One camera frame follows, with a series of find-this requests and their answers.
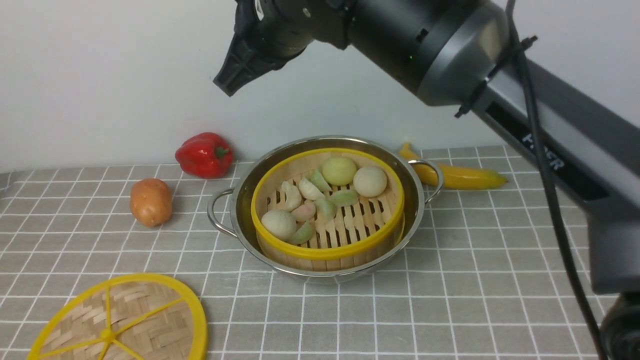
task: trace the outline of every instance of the black cable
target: black cable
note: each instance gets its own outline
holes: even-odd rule
[[[515,26],[513,19],[513,9],[515,7],[516,0],[509,0],[506,6],[506,13],[509,21],[509,30],[511,32],[511,44],[513,46],[520,46],[520,37],[518,30]],[[531,134],[533,136],[534,149],[536,151],[536,159],[538,162],[538,169],[542,178],[543,187],[545,189],[545,195],[547,197],[547,204],[551,216],[551,221],[556,233],[558,247],[560,249],[560,255],[562,257],[564,268],[566,270],[569,283],[575,294],[575,298],[580,306],[582,315],[587,324],[593,343],[595,344],[598,357],[602,360],[607,359],[604,347],[600,340],[600,329],[598,323],[593,316],[591,306],[587,301],[587,296],[584,293],[580,278],[578,277],[578,271],[575,268],[573,255],[571,253],[571,246],[569,245],[569,239],[564,230],[562,213],[560,212],[560,205],[558,203],[556,185],[554,184],[554,178],[551,173],[551,166],[549,165],[547,155],[545,154],[545,145],[543,142],[542,128],[540,126],[540,120],[538,118],[538,105],[536,103],[536,97],[534,93],[533,83],[531,81],[531,74],[529,73],[529,64],[524,51],[519,51],[515,55],[516,71],[520,76],[522,82],[522,88],[524,89],[525,102],[527,105],[527,114],[531,127]]]

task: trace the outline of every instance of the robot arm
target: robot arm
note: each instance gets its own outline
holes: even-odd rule
[[[516,65],[500,63],[513,49],[507,17],[491,1],[237,2],[235,35],[214,80],[227,95],[314,40],[352,45],[426,105],[462,105],[535,163]],[[615,359],[635,359],[622,355],[631,347],[640,358],[640,129],[528,62],[554,180],[587,214],[593,291],[622,293],[603,341]]]

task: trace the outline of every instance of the red bell pepper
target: red bell pepper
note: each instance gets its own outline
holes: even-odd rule
[[[185,141],[175,152],[175,159],[189,175],[217,179],[228,172],[234,155],[220,135],[202,133]]]

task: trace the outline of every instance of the pot handle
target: pot handle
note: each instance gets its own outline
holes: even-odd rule
[[[438,196],[438,194],[442,191],[442,188],[444,188],[444,173],[442,172],[442,169],[433,161],[430,160],[425,160],[425,159],[416,159],[416,160],[409,160],[409,164],[411,165],[427,165],[428,167],[432,168],[433,171],[436,172],[436,176],[438,177],[438,185],[436,186],[436,190],[431,194],[431,196],[429,196],[425,201],[424,204],[428,205],[436,196]]]
[[[234,232],[233,229],[229,229],[228,227],[222,225],[222,222],[216,218],[216,214],[213,212],[213,206],[216,204],[216,201],[220,200],[220,198],[223,196],[232,195],[233,193],[234,189],[228,188],[214,194],[209,200],[209,205],[207,205],[207,216],[209,217],[209,221],[211,222],[211,224],[219,232],[237,238],[238,235],[236,235],[236,232]]]

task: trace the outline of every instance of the bamboo steamer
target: bamboo steamer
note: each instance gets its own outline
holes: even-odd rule
[[[316,236],[302,245],[291,245],[275,238],[260,219],[272,209],[283,209],[284,181],[298,181],[331,157],[352,159],[358,168],[378,166],[387,175],[387,188],[374,198],[360,197],[349,207],[338,208],[330,221],[321,214],[311,220]],[[331,192],[350,189],[353,184],[332,186]],[[398,175],[384,161],[366,152],[346,148],[314,149],[301,152],[270,169],[256,186],[251,204],[252,221],[260,248],[268,258],[300,270],[331,272],[369,263],[386,254],[404,233],[404,191]]]
[[[165,275],[131,274],[70,301],[27,360],[201,360],[206,346],[207,320],[191,289]]]

